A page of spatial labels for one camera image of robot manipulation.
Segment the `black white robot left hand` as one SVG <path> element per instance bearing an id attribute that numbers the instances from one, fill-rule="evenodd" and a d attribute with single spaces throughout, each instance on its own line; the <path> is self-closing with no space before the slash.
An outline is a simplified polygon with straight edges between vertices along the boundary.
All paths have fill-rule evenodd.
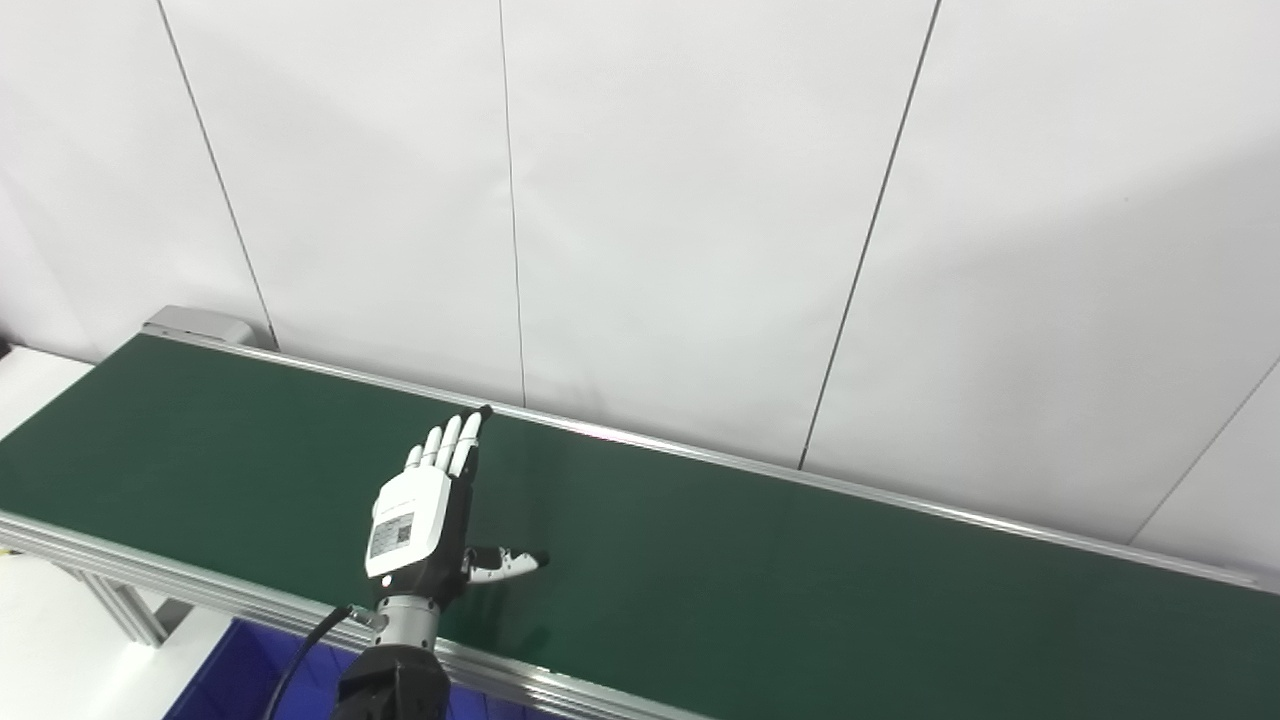
<path id="1" fill-rule="evenodd" d="M 406 596 L 444 610 L 472 585 L 549 565 L 547 551 L 468 541 L 480 434 L 492 414 L 483 405 L 433 427 L 379 489 L 364 555 L 378 603 Z"/>

